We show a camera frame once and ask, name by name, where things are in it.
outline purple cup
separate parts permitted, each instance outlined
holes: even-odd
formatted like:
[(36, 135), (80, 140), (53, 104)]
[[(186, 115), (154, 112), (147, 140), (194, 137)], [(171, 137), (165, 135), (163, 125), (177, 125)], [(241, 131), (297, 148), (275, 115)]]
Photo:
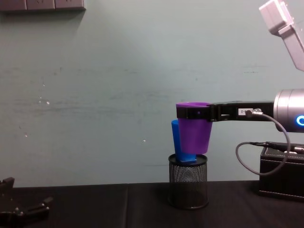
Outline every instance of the purple cup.
[[(199, 108), (207, 107), (209, 103), (184, 102), (177, 103), (176, 107)], [(202, 119), (178, 118), (180, 130), (180, 147), (183, 153), (205, 154), (207, 153), (211, 135), (212, 122)]]

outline black box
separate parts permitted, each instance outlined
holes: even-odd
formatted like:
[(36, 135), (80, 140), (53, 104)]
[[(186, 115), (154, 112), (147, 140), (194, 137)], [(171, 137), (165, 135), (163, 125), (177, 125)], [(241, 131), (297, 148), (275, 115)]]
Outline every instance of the black box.
[[(304, 148), (303, 144), (293, 145)], [(273, 170), (280, 164), (284, 156), (284, 152), (264, 148), (261, 153), (260, 172)], [(285, 165), (277, 173), (265, 177), (260, 176), (259, 194), (304, 201), (304, 154), (291, 153)]]

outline cable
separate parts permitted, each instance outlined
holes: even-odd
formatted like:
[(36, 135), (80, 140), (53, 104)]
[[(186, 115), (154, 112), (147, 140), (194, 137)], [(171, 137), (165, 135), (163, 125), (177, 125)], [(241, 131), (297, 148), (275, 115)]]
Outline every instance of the cable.
[(272, 118), (271, 116), (269, 115), (266, 115), (264, 113), (262, 113), (262, 111), (260, 109), (255, 109), (255, 110), (250, 110), (248, 113), (246, 113), (246, 116), (248, 116), (249, 118), (254, 116), (254, 115), (261, 115), (261, 116), (264, 116), (265, 118), (267, 118), (268, 120), (274, 122), (281, 130), (282, 132), (284, 133), (285, 137), (286, 137), (286, 141), (287, 141), (287, 152), (285, 153), (285, 157), (283, 158), (283, 160), (281, 161), (281, 163), (275, 167), (273, 170), (269, 171), (269, 172), (257, 172), (253, 169), (251, 169), (250, 167), (248, 167), (242, 160), (241, 158), (239, 157), (239, 154), (238, 154), (238, 149), (243, 146), (243, 145), (246, 145), (246, 144), (250, 144), (252, 145), (252, 142), (242, 142), (240, 143), (239, 145), (237, 145), (236, 147), (236, 155), (237, 155), (237, 159), (238, 161), (247, 169), (249, 170), (250, 172), (256, 174), (256, 175), (259, 175), (259, 176), (269, 176), (269, 175), (272, 175), (276, 172), (278, 172), (282, 167), (283, 165), (285, 165), (287, 159), (288, 159), (288, 156), (289, 156), (289, 152), (290, 152), (290, 148), (291, 148), (291, 145), (290, 145), (290, 138), (288, 136), (288, 133), (286, 131), (286, 129), (274, 118)]

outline black table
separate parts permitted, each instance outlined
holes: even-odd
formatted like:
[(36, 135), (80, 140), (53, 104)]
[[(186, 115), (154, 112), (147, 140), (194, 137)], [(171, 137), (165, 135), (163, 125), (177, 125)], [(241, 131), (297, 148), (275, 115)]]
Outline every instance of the black table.
[(30, 228), (297, 228), (304, 226), (304, 203), (260, 197), (257, 181), (208, 183), (209, 205), (188, 211), (167, 202), (167, 183), (18, 188), (26, 205), (48, 196), (48, 221)]

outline blue light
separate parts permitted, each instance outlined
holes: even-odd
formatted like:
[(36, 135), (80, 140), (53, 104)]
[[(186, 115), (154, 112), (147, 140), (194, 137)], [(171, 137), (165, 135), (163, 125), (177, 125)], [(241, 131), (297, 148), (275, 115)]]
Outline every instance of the blue light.
[(304, 115), (298, 116), (298, 118), (296, 119), (296, 122), (297, 122), (298, 125), (304, 126)]

